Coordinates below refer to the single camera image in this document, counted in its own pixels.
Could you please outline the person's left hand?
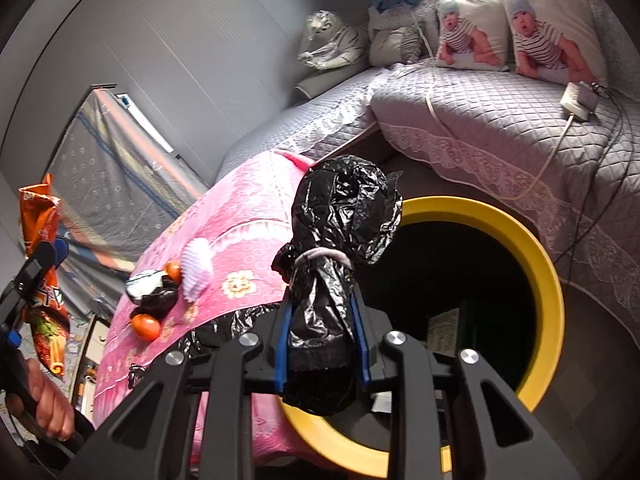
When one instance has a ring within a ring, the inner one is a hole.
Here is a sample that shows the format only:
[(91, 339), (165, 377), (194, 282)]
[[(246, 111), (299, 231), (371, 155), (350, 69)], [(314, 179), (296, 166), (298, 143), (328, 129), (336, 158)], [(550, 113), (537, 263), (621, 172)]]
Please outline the person's left hand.
[(66, 441), (75, 431), (74, 409), (64, 393), (43, 373), (38, 361), (28, 359), (29, 392), (36, 402), (35, 414), (29, 415), (23, 401), (13, 393), (6, 395), (6, 407), (21, 425), (36, 437)]

